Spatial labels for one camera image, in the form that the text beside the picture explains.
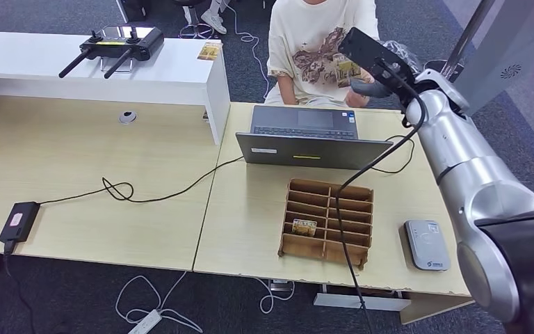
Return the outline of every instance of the white cable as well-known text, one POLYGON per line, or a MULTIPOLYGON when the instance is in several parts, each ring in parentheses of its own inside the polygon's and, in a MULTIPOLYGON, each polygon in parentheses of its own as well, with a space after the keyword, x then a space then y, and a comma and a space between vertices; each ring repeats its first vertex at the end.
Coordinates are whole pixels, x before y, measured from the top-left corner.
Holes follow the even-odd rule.
POLYGON ((265 74, 265 71, 263 71, 263 64, 261 63, 261 59, 259 59, 257 57, 257 54, 254 52, 254 50, 257 48, 257 45, 259 45, 259 42, 261 40, 257 36, 253 36, 247 32, 239 33, 238 32, 238 17, 236 15, 236 11, 232 7, 228 6, 227 3, 224 2, 224 4, 226 5, 227 8, 232 10, 232 12, 234 12, 234 33, 236 35, 242 36, 241 42, 244 42, 244 43, 255 42, 255 44, 252 46, 252 57, 259 63, 259 68, 261 69, 261 75, 263 76, 263 79, 265 80, 265 83, 267 85, 267 88, 265 89, 265 94, 263 95, 263 98, 266 99, 267 94, 269 94, 269 79, 267 79, 267 75, 265 74))
POLYGON ((291 293, 289 294, 289 296, 287 296, 287 297, 273 296, 273 292, 271 291, 271 289, 269 289, 269 287, 267 286, 267 284, 265 284, 265 282, 263 282, 262 280, 260 280, 258 278, 255 278, 255 277, 254 277, 254 279, 258 280, 259 282, 261 282, 261 284, 265 287, 265 289, 267 289, 267 292, 269 293, 267 296, 261 298, 261 301, 259 302, 259 309, 261 309, 261 312, 263 312, 263 314, 265 314, 265 315, 268 315, 273 310, 273 304, 275 303, 274 299, 279 299, 281 301, 288 301, 288 300, 291 299, 291 297, 293 297, 293 293, 296 290, 296 283, 292 282, 291 283, 291 293), (263 302, 267 298, 271 298, 271 306, 269 307, 269 310, 265 311, 265 309, 263 308, 263 302))
POLYGON ((120 309, 118 308, 118 305, 120 304, 120 299, 122 298, 122 294, 124 293, 124 290, 128 287, 128 285, 130 285, 130 283, 132 283, 133 281, 137 280, 137 279, 142 279, 144 280, 146 283, 148 283, 148 285, 152 288, 152 291, 154 291, 154 293, 156 294, 156 297, 157 299, 159 300, 159 304, 157 305, 157 307, 155 308, 156 311, 159 312, 160 316, 164 319, 170 319, 170 320, 173 320, 181 325, 185 325, 191 329, 193 329, 194 331, 198 332, 198 333, 203 333, 204 331, 193 321, 191 321, 190 319, 188 319, 187 317, 179 314, 177 311, 175 310, 172 310, 170 308, 164 308, 165 307, 165 303, 167 301, 167 299, 169 298, 169 295, 171 295, 171 292, 175 289, 175 287, 179 284, 179 282, 181 282, 181 280, 183 279, 183 277, 185 277, 185 275, 187 274, 187 272, 183 272, 183 275, 181 275, 181 277, 175 282, 175 284, 171 287, 171 289, 169 290, 169 292, 167 292, 166 296, 165 296, 165 299, 163 299, 163 302, 161 302, 161 295, 159 294, 159 291, 156 290, 156 288, 152 285, 152 283, 148 280, 148 278, 142 276, 142 275, 138 275, 134 278, 132 278, 131 280, 128 281, 128 283, 126 283, 124 285, 124 287, 120 290, 120 294, 118 294, 118 299, 115 300, 115 312, 123 319, 125 320, 128 324, 137 324, 139 323, 142 319, 144 319, 144 317, 152 312, 153 310, 150 310, 150 311, 146 311, 146 310, 142 310, 140 308, 133 308, 132 310, 128 311, 128 313, 126 313, 126 315, 123 315, 121 312, 120 312, 120 309), (132 312, 140 312, 140 313, 144 313, 145 315, 143 315, 140 319, 138 320, 132 320, 129 318, 129 315, 132 313, 132 312), (179 319, 175 319, 174 317, 170 317, 168 315, 163 315, 164 312, 173 312, 175 313, 179 318, 181 318, 182 320, 179 320, 179 319))

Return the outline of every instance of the plastic bag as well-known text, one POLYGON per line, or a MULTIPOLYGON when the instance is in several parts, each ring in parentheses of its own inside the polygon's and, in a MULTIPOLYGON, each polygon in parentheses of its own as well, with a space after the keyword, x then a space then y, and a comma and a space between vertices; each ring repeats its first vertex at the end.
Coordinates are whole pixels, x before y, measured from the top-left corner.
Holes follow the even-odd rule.
POLYGON ((413 54, 406 45, 396 42, 395 40, 387 40, 381 42, 384 47, 393 53, 397 54, 405 63, 410 66, 412 73, 416 76, 418 73, 423 72, 423 64, 419 62, 416 54, 413 54))

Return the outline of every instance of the office chair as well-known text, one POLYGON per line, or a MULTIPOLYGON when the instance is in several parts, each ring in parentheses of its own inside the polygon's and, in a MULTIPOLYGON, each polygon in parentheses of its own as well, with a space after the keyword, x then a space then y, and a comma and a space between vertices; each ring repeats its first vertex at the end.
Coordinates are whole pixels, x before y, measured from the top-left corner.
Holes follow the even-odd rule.
POLYGON ((207 40, 214 34, 214 29, 205 23, 200 23, 195 12, 195 5, 198 5, 205 0, 171 0, 178 6, 187 7, 189 15, 191 16, 191 23, 184 26, 179 31, 179 38, 201 38, 207 40))

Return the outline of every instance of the wooden organizer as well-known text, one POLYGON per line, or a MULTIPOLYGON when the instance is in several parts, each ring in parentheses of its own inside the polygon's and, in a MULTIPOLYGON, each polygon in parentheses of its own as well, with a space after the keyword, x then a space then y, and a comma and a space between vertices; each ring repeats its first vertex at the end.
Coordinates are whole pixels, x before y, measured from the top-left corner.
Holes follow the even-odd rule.
MULTIPOLYGON (((335 197, 339 184, 291 179, 288 185, 286 211, 279 256, 293 254, 346 263, 335 197), (314 237, 292 234, 293 220, 315 221, 314 237)), ((363 269, 371 247, 373 190, 348 186, 341 192, 339 209, 349 258, 363 269)))

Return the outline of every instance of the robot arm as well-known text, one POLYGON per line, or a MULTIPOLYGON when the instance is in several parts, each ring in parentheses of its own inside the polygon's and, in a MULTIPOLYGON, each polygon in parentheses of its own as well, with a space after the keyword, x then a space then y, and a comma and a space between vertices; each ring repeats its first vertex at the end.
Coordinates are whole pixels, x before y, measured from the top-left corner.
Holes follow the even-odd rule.
MULTIPOLYGON (((463 114, 467 102, 438 72, 414 77, 399 57, 357 29, 339 50, 400 97, 404 124, 417 123, 421 107, 376 63, 396 69, 419 93, 428 114, 418 135, 453 224, 464 281, 508 331, 533 334, 534 193, 463 114)), ((359 93, 358 85, 354 89, 359 93)))

